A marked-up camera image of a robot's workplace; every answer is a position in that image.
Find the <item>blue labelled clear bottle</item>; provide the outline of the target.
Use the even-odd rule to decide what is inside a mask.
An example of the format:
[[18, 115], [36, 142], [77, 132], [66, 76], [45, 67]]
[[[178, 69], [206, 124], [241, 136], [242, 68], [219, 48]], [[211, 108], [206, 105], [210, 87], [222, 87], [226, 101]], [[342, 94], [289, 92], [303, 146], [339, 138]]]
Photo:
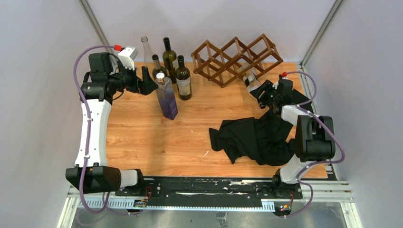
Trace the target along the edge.
[[174, 120], [178, 114], [178, 107], [171, 79], [163, 72], [159, 72], [156, 74], [155, 83], [158, 85], [156, 93], [163, 116]]

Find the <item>brown bottle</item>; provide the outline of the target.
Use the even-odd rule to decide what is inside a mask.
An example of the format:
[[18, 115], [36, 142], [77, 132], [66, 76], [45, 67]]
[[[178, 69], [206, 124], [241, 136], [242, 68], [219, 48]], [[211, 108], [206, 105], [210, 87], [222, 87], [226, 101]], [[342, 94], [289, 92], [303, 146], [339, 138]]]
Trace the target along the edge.
[[156, 79], [158, 73], [164, 73], [165, 76], [168, 76], [168, 72], [165, 67], [161, 65], [159, 57], [157, 54], [152, 55], [152, 60], [154, 63], [154, 69], [152, 70], [153, 79]]

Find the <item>tall clear glass bottle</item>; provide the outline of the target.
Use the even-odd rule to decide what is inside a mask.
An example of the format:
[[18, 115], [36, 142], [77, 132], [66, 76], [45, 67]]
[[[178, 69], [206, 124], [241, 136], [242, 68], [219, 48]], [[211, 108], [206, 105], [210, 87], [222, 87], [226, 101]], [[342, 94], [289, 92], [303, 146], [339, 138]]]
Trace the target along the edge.
[[143, 49], [144, 49], [144, 62], [145, 63], [152, 63], [153, 59], [152, 59], [152, 55], [154, 54], [150, 43], [149, 43], [149, 39], [147, 36], [142, 36], [141, 37], [141, 42], [143, 45]]

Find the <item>dark green wine bottle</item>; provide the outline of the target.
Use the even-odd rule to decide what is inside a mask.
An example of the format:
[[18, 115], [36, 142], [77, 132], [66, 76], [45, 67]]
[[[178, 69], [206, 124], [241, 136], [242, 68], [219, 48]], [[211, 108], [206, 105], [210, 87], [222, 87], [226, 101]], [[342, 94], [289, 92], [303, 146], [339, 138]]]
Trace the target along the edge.
[[170, 39], [168, 37], [163, 38], [165, 51], [163, 52], [163, 61], [168, 76], [173, 84], [176, 84], [176, 67], [177, 67], [177, 55], [176, 52], [171, 49]]

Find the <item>small clear glass bottle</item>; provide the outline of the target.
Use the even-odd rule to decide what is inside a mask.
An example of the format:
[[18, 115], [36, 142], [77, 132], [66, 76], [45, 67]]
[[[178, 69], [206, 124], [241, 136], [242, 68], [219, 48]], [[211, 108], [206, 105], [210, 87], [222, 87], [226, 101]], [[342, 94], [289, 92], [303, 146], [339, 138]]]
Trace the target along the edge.
[[256, 78], [256, 76], [257, 74], [253, 67], [242, 75], [242, 79], [249, 93], [261, 86], [261, 82]]

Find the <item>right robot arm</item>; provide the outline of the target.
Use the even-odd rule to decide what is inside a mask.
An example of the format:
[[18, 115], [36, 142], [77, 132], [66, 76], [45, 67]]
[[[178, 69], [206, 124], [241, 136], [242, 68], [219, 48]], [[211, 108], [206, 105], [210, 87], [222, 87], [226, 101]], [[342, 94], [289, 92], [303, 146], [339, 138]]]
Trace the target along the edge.
[[294, 193], [300, 188], [299, 178], [313, 164], [330, 160], [336, 153], [331, 137], [333, 120], [304, 110], [307, 97], [293, 88], [293, 82], [280, 78], [277, 83], [253, 80], [247, 85], [248, 93], [256, 98], [260, 108], [269, 107], [281, 120], [296, 127], [293, 139], [295, 153], [290, 161], [272, 177], [272, 192], [277, 198]]

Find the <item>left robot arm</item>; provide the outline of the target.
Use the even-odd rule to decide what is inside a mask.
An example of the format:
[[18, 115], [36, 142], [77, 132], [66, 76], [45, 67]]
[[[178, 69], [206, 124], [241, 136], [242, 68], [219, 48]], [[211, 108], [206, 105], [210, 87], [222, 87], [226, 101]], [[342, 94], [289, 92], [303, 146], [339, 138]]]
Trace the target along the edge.
[[142, 192], [145, 187], [139, 169], [121, 170], [110, 167], [106, 156], [106, 132], [113, 96], [117, 92], [149, 95], [157, 89], [148, 68], [139, 78], [134, 65], [137, 51], [124, 48], [114, 55], [108, 52], [90, 54], [88, 71], [79, 84], [82, 102], [82, 133], [78, 156], [73, 168], [66, 169], [66, 179], [81, 193], [102, 193], [132, 188]]

